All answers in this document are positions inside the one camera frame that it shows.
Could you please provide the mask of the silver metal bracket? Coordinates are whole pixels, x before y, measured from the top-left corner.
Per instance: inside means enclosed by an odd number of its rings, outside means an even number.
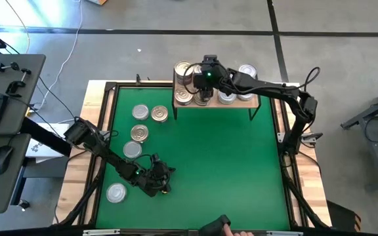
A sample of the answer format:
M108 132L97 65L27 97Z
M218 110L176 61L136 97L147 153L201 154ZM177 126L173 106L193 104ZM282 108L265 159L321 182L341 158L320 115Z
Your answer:
M266 231L266 236L303 236L303 232L297 232L297 231Z
M119 235L120 232L120 229L86 229L83 231L83 236Z

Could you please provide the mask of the person's hand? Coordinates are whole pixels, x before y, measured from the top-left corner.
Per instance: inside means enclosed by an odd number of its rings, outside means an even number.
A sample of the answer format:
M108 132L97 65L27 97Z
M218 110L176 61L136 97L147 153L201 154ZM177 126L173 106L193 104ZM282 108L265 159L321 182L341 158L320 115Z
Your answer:
M223 231L225 236L254 236L252 232L246 231L232 231L228 224L224 224Z

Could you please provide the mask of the black box hazard stripes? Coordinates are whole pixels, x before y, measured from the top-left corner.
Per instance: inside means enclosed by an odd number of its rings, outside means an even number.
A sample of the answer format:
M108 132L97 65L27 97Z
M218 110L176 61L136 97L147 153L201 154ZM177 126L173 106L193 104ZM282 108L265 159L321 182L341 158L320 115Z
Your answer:
M354 211L327 200L332 226L341 231L361 232L361 217Z

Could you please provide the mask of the black diagonal support beam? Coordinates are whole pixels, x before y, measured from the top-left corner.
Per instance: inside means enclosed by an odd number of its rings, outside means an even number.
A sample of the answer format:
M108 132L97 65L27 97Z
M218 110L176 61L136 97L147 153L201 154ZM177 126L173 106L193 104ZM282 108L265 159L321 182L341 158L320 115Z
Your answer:
M30 134L34 140L41 142L64 156L69 156L71 153L72 148L69 143L27 117L22 121L20 133Z

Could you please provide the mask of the dark grey desk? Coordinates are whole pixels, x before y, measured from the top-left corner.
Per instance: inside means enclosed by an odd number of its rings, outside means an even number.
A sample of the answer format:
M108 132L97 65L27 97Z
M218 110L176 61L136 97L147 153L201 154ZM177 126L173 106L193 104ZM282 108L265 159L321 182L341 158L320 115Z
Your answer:
M2 64L7 66L16 62L21 69L26 68L31 71L25 78L26 86L17 90L21 97L7 100L7 106L0 120L0 147L5 145L13 147L8 168L0 174L0 213L4 213L10 205L26 148L31 139L29 134L20 134L19 131L45 59L46 56L43 54L0 54ZM0 72L0 94L4 94L8 85L13 81L21 80L22 76L21 71L11 69Z

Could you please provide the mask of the black computer mouse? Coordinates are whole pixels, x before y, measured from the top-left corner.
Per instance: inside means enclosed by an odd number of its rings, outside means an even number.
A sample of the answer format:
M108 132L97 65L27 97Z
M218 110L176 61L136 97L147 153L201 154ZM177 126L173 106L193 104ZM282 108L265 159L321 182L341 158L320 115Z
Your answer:
M10 145L0 147L0 174L8 169L13 150L14 148Z

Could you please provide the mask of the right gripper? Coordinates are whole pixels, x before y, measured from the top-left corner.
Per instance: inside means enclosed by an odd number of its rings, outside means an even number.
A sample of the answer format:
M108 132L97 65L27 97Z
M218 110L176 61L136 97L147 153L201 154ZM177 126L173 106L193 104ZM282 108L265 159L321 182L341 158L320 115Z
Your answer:
M205 55L202 62L197 63L200 72L195 73L193 86L198 90L211 90L205 99L202 92L198 92L198 104L209 105L214 96L213 88L219 88L219 81L224 77L224 69L218 60L217 55Z

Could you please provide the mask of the black handheld object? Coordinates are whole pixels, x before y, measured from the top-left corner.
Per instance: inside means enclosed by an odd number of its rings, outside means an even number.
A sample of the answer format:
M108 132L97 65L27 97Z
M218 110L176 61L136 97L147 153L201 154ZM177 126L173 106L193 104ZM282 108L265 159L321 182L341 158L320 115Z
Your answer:
M227 215L223 214L216 220L204 225L198 231L199 236L225 236L224 226L231 225L231 221Z

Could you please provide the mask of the white cardboard box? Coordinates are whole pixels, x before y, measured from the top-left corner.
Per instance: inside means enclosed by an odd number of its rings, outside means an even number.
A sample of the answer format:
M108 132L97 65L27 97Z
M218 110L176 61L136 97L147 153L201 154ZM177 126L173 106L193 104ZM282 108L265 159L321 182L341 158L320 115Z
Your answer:
M54 128L54 130L60 134L62 138L64 137L64 133L70 127L70 125L67 123L38 123L38 125L51 132L54 132L52 130L52 128ZM27 148L26 157L35 159L36 163L42 163L43 161L63 157L63 154L51 149L37 140L31 139Z

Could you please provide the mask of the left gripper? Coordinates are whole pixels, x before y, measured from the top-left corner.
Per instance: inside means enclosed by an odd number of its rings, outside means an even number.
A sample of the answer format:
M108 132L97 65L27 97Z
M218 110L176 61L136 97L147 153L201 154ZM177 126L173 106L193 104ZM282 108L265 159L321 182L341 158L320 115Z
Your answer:
M149 168L144 168L137 163L142 157L149 158ZM157 153L140 155L133 159L133 163L138 167L133 186L139 187L149 197L154 197L158 192L162 193L164 190L171 191L169 182L176 168L168 167L167 163L162 161Z

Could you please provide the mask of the wooden shelf black metal legs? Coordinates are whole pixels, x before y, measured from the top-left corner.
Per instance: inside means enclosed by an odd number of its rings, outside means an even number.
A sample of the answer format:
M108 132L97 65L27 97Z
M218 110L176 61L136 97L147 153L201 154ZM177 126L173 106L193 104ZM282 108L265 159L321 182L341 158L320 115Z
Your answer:
M173 72L173 91L172 91L172 110L173 110L173 118L174 120L177 120L178 118L178 109L180 108L211 108L211 109L215 109L215 108L229 108L229 109L248 109L248 112L249 112L249 118L250 120L252 120L260 106L261 106L261 97L258 96L258 95L254 95L253 99L250 100L250 101L241 101L239 99L236 98L236 100L234 101L233 104L230 104L230 105L224 105L222 103L219 102L218 100L218 90L217 89L214 89L214 96L212 98L212 101L211 103L208 105L208 106L199 106L195 103L194 101L194 95L193 95L193 99L192 99L192 102L190 104L188 104L187 106L182 106L182 105L179 105L176 103L175 101L175 98L174 98L174 91L176 88L178 87L184 87L184 85L181 85L177 82L177 76L175 74L175 72Z

